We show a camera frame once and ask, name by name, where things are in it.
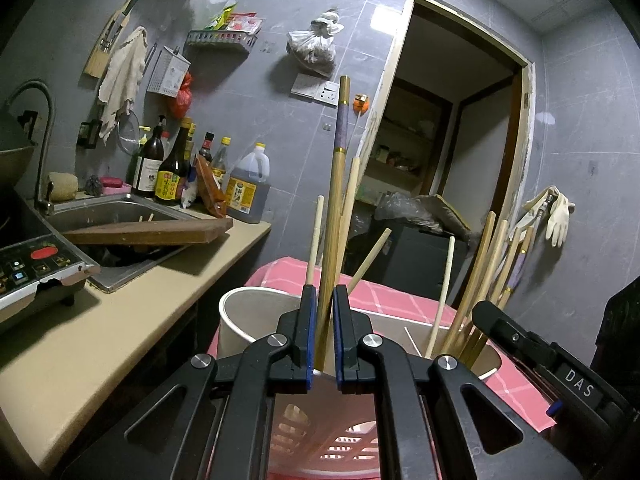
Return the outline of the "purple banded chopstick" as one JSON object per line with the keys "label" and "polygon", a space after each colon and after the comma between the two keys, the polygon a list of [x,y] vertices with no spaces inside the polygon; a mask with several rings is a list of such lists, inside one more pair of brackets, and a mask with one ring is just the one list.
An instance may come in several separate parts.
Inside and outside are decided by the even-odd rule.
{"label": "purple banded chopstick", "polygon": [[[506,255],[506,263],[502,267],[501,274],[489,299],[501,311],[506,308],[506,304],[509,302],[522,274],[522,267],[534,235],[534,226],[528,226],[524,233],[524,238],[521,238],[520,231],[514,233],[514,239]],[[462,353],[462,362],[467,367],[473,366],[487,341],[488,338],[480,330],[474,328]]]}
{"label": "purple banded chopstick", "polygon": [[350,78],[342,75],[338,89],[338,104],[334,131],[331,179],[329,189],[328,212],[326,213],[326,232],[320,288],[318,297],[318,326],[316,348],[314,349],[314,368],[322,372],[326,360],[326,347],[330,332],[330,298],[335,286],[338,237],[340,236],[341,203],[343,178],[347,154],[348,108],[350,95]]}

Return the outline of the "pale thin chopstick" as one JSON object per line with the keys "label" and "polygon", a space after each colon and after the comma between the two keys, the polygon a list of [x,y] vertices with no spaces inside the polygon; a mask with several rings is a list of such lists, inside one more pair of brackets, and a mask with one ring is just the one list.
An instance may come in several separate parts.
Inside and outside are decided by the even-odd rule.
{"label": "pale thin chopstick", "polygon": [[435,344],[438,337],[439,326],[440,326],[440,322],[442,322],[442,314],[444,313],[444,307],[445,307],[446,299],[448,295],[452,264],[454,263],[454,245],[455,244],[456,244],[456,239],[453,236],[450,236],[448,240],[448,250],[447,250],[446,263],[445,263],[444,277],[442,278],[442,289],[440,290],[438,306],[437,306],[434,322],[432,324],[431,333],[430,333],[430,336],[428,337],[427,346],[424,354],[424,356],[427,359],[431,359],[434,356]]}

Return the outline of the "plain bamboo chopstick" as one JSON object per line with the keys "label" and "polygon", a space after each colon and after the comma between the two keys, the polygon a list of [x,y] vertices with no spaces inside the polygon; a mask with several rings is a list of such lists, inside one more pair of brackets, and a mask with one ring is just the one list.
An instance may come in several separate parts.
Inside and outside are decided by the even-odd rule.
{"label": "plain bamboo chopstick", "polygon": [[324,208],[324,196],[319,195],[317,198],[316,212],[314,213],[314,227],[312,228],[309,256],[307,261],[306,278],[305,278],[306,285],[314,284],[314,268],[316,267],[316,262],[318,257],[323,208]]}

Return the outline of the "steel kitchen sink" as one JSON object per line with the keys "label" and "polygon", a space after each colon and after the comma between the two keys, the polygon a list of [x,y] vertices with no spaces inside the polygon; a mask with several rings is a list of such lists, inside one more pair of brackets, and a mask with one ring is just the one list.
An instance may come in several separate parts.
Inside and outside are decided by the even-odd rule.
{"label": "steel kitchen sink", "polygon": [[130,244],[130,236],[116,236],[112,233],[118,226],[134,223],[167,223],[169,221],[189,221],[190,214],[163,206],[131,194],[81,198],[65,204],[58,204],[54,211],[46,215],[52,228],[63,235],[78,231],[99,229],[110,234],[87,242],[84,238],[72,240],[86,256],[100,266],[97,274],[89,281],[102,292],[116,292],[135,278],[149,271],[183,248],[168,245],[160,238],[153,245]]}

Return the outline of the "white work glove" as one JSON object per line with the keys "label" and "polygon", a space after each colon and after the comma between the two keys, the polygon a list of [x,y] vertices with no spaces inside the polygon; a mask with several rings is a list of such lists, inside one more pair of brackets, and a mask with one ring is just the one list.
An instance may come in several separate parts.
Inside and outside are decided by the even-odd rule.
{"label": "white work glove", "polygon": [[551,194],[553,200],[547,222],[546,240],[552,247],[560,248],[566,241],[570,214],[575,209],[575,204],[557,188],[552,188]]}

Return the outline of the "black cabinet behind door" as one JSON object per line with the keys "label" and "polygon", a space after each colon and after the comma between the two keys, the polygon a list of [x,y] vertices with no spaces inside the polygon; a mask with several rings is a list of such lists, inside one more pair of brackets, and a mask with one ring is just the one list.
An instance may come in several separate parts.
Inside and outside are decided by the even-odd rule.
{"label": "black cabinet behind door", "polygon": [[373,220],[367,231],[352,237],[346,247],[344,272],[352,275],[383,231],[392,230],[364,279],[437,300],[442,291],[450,234],[434,233],[406,220]]}

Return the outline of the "wooden cutting board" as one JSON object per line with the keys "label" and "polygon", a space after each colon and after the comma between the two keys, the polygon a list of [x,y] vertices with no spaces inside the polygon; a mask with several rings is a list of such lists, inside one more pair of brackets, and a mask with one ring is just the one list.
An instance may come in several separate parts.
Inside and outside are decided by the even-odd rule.
{"label": "wooden cutting board", "polygon": [[76,245],[203,245],[232,226],[231,218],[120,222],[67,231],[63,235]]}

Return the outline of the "brown snack bag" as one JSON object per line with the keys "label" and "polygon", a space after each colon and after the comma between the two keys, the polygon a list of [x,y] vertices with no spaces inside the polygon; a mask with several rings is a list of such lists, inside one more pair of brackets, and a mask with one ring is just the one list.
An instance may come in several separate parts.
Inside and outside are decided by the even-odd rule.
{"label": "brown snack bag", "polygon": [[202,155],[196,155],[194,166],[198,174],[198,196],[205,209],[216,218],[224,218],[227,215],[226,196],[215,180],[207,160]]}

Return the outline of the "dark soy sauce bottle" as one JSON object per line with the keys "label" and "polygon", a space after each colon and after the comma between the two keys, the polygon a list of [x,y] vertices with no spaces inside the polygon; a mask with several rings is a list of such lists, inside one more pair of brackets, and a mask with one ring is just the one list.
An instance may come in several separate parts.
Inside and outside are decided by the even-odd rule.
{"label": "dark soy sauce bottle", "polygon": [[166,205],[180,202],[184,182],[186,182],[186,141],[192,127],[190,117],[183,118],[176,140],[169,155],[160,164],[154,188],[155,199]]}

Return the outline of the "wine bottle white label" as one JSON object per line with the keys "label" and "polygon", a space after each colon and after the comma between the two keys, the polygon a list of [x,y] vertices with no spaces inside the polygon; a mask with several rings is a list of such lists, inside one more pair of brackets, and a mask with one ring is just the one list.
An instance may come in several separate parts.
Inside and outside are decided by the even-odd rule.
{"label": "wine bottle white label", "polygon": [[158,116],[157,124],[152,130],[152,136],[143,144],[138,153],[134,180],[131,185],[134,194],[145,197],[154,195],[157,173],[164,160],[162,134],[165,122],[164,115]]}

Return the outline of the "red plastic bag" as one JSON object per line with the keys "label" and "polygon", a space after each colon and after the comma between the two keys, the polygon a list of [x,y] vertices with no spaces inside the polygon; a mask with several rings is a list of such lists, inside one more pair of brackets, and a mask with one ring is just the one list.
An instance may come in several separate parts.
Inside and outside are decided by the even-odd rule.
{"label": "red plastic bag", "polygon": [[190,72],[187,72],[181,83],[181,86],[175,96],[167,98],[167,107],[170,114],[177,119],[186,117],[186,112],[189,110],[192,103],[192,81],[193,77]]}

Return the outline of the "hanging white towel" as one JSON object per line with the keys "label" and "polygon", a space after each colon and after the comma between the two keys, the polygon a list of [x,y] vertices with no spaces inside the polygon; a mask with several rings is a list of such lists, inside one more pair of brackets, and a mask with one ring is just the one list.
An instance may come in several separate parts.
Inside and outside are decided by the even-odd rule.
{"label": "hanging white towel", "polygon": [[122,116],[128,116],[134,106],[142,81],[148,33],[138,26],[113,54],[98,91],[102,106],[99,138],[104,144],[119,124]]}

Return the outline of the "wooden door frame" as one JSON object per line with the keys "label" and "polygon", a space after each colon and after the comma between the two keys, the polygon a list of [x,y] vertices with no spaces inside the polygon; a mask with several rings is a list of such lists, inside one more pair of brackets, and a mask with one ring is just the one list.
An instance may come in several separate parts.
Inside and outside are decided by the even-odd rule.
{"label": "wooden door frame", "polygon": [[530,137],[535,64],[440,0],[406,0],[357,154],[357,197],[439,195],[472,233],[510,220]]}

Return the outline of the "orange wall hook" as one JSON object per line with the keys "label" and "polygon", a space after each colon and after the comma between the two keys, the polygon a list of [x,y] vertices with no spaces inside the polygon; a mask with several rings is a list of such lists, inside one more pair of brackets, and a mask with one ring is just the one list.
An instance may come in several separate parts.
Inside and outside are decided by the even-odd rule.
{"label": "orange wall hook", "polygon": [[358,93],[352,101],[352,110],[357,118],[367,113],[370,106],[369,97],[366,94]]}

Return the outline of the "wall socket plate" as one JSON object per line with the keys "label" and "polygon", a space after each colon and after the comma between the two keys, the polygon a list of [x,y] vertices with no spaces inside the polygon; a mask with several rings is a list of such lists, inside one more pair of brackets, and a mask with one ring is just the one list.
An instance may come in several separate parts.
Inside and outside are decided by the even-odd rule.
{"label": "wall socket plate", "polygon": [[337,106],[340,85],[337,82],[300,73],[291,88],[292,96],[316,101],[324,105]]}

